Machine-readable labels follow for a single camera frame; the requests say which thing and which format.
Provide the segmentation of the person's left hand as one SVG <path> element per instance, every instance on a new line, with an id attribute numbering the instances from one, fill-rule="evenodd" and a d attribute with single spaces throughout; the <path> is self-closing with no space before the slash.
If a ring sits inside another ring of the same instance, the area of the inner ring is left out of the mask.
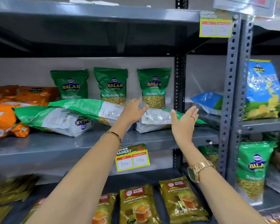
<path id="1" fill-rule="evenodd" d="M 128 127 L 139 121 L 149 108 L 148 105 L 139 108 L 141 101 L 141 98 L 129 100 L 112 128 L 126 132 Z"/>

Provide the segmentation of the yellow price label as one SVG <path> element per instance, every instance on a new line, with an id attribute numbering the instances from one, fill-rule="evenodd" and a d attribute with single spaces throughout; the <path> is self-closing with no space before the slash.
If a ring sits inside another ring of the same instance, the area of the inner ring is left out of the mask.
<path id="1" fill-rule="evenodd" d="M 199 11 L 199 37 L 230 38 L 232 36 L 232 13 L 225 10 Z"/>
<path id="2" fill-rule="evenodd" d="M 146 144 L 141 143 L 120 148 L 115 163 L 117 172 L 150 166 Z"/>

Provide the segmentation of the brown and clear packets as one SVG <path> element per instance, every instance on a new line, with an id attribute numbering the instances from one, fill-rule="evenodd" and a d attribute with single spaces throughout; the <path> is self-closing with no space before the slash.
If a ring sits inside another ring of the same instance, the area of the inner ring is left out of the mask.
<path id="1" fill-rule="evenodd" d="M 280 193 L 280 132 L 265 133 L 263 138 L 274 144 L 274 150 L 270 157 L 265 177 L 265 184 Z"/>

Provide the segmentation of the green snack packet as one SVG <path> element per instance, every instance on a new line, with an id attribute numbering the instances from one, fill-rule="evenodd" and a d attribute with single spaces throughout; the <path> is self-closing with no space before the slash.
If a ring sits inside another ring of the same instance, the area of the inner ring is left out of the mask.
<path id="1" fill-rule="evenodd" d="M 235 190 L 251 206 L 263 204 L 266 170 L 275 147 L 274 141 L 240 144 Z"/>
<path id="2" fill-rule="evenodd" d="M 61 107 L 27 106 L 13 108 L 23 124 L 45 132 L 77 137 L 93 129 L 89 118 Z"/>
<path id="3" fill-rule="evenodd" d="M 172 117 L 170 110 L 148 109 L 141 120 L 136 123 L 135 129 L 140 133 L 171 129 Z"/>
<path id="4" fill-rule="evenodd" d="M 205 145 L 199 146 L 198 150 L 202 153 L 202 155 L 210 162 L 212 162 L 215 169 L 217 169 L 218 163 L 218 145 Z"/>
<path id="5" fill-rule="evenodd" d="M 50 75 L 58 88 L 60 100 L 88 98 L 88 69 L 52 70 Z"/>
<path id="6" fill-rule="evenodd" d="M 142 101 L 154 109 L 165 107 L 165 90 L 169 84 L 171 67 L 137 69 Z"/>
<path id="7" fill-rule="evenodd" d="M 73 98 L 50 102 L 49 107 L 61 107 L 82 114 L 83 116 L 99 123 L 113 126 L 124 110 L 124 106 L 108 101 Z"/>
<path id="8" fill-rule="evenodd" d="M 101 100 L 125 106 L 128 70 L 94 67 L 93 72 L 101 90 Z"/>

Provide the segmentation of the hanging clear plastic packets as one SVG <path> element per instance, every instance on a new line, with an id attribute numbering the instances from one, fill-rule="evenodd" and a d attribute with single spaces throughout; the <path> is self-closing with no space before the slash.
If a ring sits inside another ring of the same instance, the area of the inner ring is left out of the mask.
<path id="1" fill-rule="evenodd" d="M 254 25 L 280 31 L 280 0 L 214 0 L 213 7 L 249 15 Z"/>

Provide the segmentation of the orange red packet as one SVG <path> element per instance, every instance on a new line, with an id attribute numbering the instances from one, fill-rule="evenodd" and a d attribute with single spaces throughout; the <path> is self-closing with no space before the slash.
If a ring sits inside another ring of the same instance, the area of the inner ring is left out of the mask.
<path id="1" fill-rule="evenodd" d="M 263 216 L 268 224 L 280 224 L 280 212 Z"/>

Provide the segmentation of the person's right forearm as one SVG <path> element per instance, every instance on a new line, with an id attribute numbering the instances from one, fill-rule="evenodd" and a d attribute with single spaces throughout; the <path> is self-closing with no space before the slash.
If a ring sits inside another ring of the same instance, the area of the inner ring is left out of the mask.
<path id="1" fill-rule="evenodd" d="M 206 161 L 193 143 L 180 148 L 190 167 Z M 268 224 L 213 167 L 200 172 L 198 183 L 218 224 Z"/>

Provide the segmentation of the pile of orange snack packets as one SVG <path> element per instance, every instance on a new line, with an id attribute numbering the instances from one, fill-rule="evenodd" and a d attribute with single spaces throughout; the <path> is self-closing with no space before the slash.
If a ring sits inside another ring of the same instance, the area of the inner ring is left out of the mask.
<path id="1" fill-rule="evenodd" d="M 16 116 L 14 108 L 47 107 L 59 97 L 57 87 L 0 86 L 0 139 L 8 135 L 25 138 L 30 127 Z"/>

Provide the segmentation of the grey metal shelf rack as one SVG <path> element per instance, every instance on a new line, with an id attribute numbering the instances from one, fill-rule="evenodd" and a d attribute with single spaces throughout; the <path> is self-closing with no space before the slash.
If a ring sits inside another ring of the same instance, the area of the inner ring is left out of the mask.
<path id="1" fill-rule="evenodd" d="M 236 184 L 236 168 L 238 163 L 239 146 L 243 134 L 264 133 L 269 131 L 280 132 L 280 118 L 265 120 L 243 121 L 245 96 L 247 89 L 248 60 L 253 41 L 253 16 L 240 14 L 236 20 L 232 35 L 235 36 L 237 45 L 235 51 L 235 67 L 227 67 L 231 73 L 230 91 L 224 92 L 223 116 L 221 117 L 220 133 L 223 133 L 223 120 L 229 121 L 228 145 L 225 155 L 224 178 L 234 187 Z"/>
<path id="2" fill-rule="evenodd" d="M 9 11 L 9 6 L 17 7 L 16 5 L 21 3 L 23 0 L 0 0 L 0 14 L 13 14 Z M 151 11 L 160 12 L 156 13 L 155 18 L 144 19 L 146 21 L 156 21 L 160 22 L 165 20 L 161 18 L 161 12 L 165 12 L 166 9 L 154 9 Z M 177 12 L 177 9 L 167 9 L 173 12 Z M 167 20 L 168 23 L 173 24 L 177 21 Z M 90 150 L 90 148 L 97 142 L 97 140 L 102 136 L 102 134 L 107 130 L 107 126 L 95 123 L 92 131 L 84 133 L 78 137 L 68 137 L 56 133 L 42 133 L 36 132 L 32 133 L 26 139 L 20 139 L 11 137 L 4 139 L 3 143 L 0 143 L 0 167 L 12 166 L 18 167 L 18 165 L 28 165 L 32 163 L 46 164 L 49 162 L 61 162 L 61 161 L 73 161 L 74 159 L 82 158 Z M 108 177 L 107 185 L 104 191 L 118 190 L 121 186 L 128 186 L 128 183 L 152 183 L 154 187 L 157 186 L 157 179 L 160 180 L 161 177 L 174 177 L 181 175 L 178 167 L 175 166 L 175 162 L 179 162 L 181 155 L 180 150 L 177 149 L 177 144 L 173 138 L 171 130 L 161 130 L 160 136 L 158 136 L 157 131 L 139 134 L 135 130 L 129 130 L 127 136 L 124 139 L 124 145 L 132 145 L 136 143 L 146 143 L 149 153 L 156 152 L 167 152 L 172 151 L 173 156 L 173 167 L 167 169 L 156 169 L 156 170 L 146 170 L 140 173 L 132 172 L 123 175 L 113 175 Z M 211 136 L 211 139 L 218 137 L 214 130 L 205 127 L 202 130 L 198 130 L 194 133 L 195 142 L 203 142 L 206 136 Z M 131 182 L 124 184 L 124 182 L 119 182 L 124 178 L 131 178 Z M 11 208 L 6 216 L 2 219 L 0 224 L 20 224 L 26 215 L 29 213 L 30 209 L 34 206 L 35 202 L 43 197 L 48 196 L 50 192 L 56 187 L 57 183 L 51 184 L 40 184 L 33 188 L 31 195 L 23 202 L 16 201 L 9 204 L 2 205 L 0 207 L 7 206 Z M 165 214 L 164 204 L 161 200 L 160 192 L 154 190 L 154 196 L 156 200 L 157 207 L 160 212 L 161 220 L 163 223 L 169 224 L 168 215 Z"/>

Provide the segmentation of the gold wrist watch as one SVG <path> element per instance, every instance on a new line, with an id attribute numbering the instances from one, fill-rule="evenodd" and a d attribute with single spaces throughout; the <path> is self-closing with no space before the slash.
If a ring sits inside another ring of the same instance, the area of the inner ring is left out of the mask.
<path id="1" fill-rule="evenodd" d="M 193 181 L 194 183 L 199 183 L 200 182 L 200 175 L 199 175 L 200 172 L 209 167 L 212 167 L 215 169 L 215 166 L 213 165 L 212 162 L 210 162 L 208 160 L 202 161 L 202 162 L 195 164 L 192 167 L 188 167 L 187 174 L 191 181 Z"/>

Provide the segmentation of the gold tea packet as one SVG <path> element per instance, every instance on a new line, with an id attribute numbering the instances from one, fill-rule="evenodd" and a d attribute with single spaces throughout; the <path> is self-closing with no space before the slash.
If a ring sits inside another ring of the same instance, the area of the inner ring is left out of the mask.
<path id="1" fill-rule="evenodd" d="M 170 224 L 209 221 L 209 213 L 194 194 L 186 176 L 159 181 Z"/>
<path id="2" fill-rule="evenodd" d="M 151 185 L 120 190 L 119 224 L 162 224 Z"/>
<path id="3" fill-rule="evenodd" d="M 111 224 L 117 193 L 102 194 L 92 224 Z"/>

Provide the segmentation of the person's right hand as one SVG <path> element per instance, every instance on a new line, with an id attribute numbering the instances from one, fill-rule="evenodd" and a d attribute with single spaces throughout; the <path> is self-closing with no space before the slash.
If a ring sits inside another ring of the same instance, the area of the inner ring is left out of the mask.
<path id="1" fill-rule="evenodd" d="M 198 109 L 196 106 L 192 106 L 180 119 L 178 119 L 178 124 L 172 125 L 171 129 L 173 136 L 180 148 L 192 143 L 192 136 L 197 119 Z"/>

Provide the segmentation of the stack of olive tea packs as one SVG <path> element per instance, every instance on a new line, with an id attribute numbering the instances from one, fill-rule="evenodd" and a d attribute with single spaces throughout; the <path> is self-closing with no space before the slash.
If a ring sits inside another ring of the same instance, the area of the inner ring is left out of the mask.
<path id="1" fill-rule="evenodd" d="M 39 179 L 39 175 L 27 174 L 0 180 L 0 224 L 13 208 L 10 203 L 25 201 Z"/>

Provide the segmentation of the person's left forearm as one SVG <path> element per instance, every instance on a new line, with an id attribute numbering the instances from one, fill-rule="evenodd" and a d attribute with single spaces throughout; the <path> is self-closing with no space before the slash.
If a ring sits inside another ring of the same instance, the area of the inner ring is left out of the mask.
<path id="1" fill-rule="evenodd" d="M 115 130 L 106 132 L 25 224 L 91 224 L 121 138 Z"/>

